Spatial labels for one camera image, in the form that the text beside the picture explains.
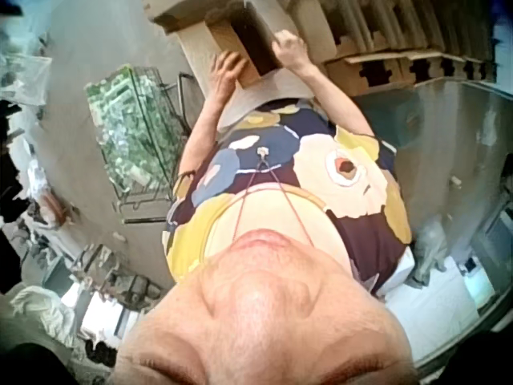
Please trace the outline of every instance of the cloth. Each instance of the cloth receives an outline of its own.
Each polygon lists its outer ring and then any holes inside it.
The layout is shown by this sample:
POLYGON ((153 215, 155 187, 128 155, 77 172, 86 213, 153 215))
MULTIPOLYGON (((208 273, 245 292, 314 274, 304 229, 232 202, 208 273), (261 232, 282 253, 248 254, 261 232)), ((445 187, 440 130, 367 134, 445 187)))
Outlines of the cloth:
POLYGON ((0 230, 0 293, 6 294, 14 285, 22 281, 22 267, 16 250, 6 235, 0 230))
POLYGON ((46 333, 65 347, 75 346, 75 312, 51 290, 28 286, 10 304, 14 315, 24 314, 41 322, 46 333))
POLYGON ((179 176, 163 234, 175 280, 202 263, 212 226, 241 198, 253 174, 252 186, 276 183, 268 169, 256 169, 260 147, 269 150, 266 160, 286 193, 312 202, 331 220, 353 276, 374 294, 411 241, 394 152, 372 136, 335 126, 302 99, 251 112, 196 173, 179 176))
POLYGON ((52 351, 35 343, 23 343, 0 355, 0 371, 6 382, 78 384, 52 351))

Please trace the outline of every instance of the wire basket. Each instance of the wire basket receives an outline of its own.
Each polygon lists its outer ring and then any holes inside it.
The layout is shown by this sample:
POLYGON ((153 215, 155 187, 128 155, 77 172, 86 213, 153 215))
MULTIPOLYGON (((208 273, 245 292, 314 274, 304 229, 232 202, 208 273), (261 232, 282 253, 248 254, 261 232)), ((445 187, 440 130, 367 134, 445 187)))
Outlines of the wire basket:
POLYGON ((187 128, 159 72, 126 65, 85 90, 117 209, 169 200, 187 128))

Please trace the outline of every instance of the person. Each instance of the person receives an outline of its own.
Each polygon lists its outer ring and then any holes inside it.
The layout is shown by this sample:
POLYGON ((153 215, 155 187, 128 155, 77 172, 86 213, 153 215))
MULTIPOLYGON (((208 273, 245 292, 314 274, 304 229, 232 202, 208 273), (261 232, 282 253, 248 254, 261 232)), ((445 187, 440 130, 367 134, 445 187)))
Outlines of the person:
POLYGON ((300 38, 275 38, 316 100, 267 103, 216 141, 245 61, 214 60, 164 232, 177 284, 123 342, 113 383, 416 382, 374 297, 410 243, 394 151, 300 38))

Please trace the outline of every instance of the skin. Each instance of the skin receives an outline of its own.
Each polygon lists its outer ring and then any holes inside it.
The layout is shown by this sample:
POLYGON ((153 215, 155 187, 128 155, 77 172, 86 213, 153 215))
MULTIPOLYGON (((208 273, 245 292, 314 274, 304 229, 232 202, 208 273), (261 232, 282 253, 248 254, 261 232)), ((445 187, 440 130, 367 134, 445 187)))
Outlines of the skin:
MULTIPOLYGON (((276 38, 277 58, 311 86, 329 117, 372 135, 353 102, 314 69, 302 40, 286 31, 276 38)), ((213 140, 217 109, 228 102, 243 66, 238 55, 216 59, 215 91, 191 140, 213 140)), ((204 158, 199 144, 190 143, 182 172, 194 171, 204 158)), ((200 146, 204 154, 208 145, 200 146)), ((346 265, 271 229, 246 229, 173 287, 120 347, 111 381, 416 383, 398 320, 354 281, 346 265)))

